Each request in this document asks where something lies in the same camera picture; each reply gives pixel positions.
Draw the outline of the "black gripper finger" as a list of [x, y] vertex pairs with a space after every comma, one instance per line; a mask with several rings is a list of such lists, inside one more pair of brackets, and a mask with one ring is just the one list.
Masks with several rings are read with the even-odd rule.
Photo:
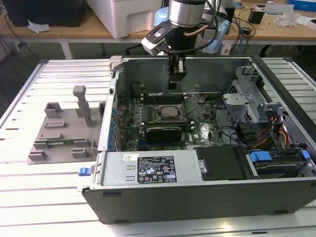
[[168, 54], [168, 89], [176, 89], [177, 82], [187, 75], [184, 54]]

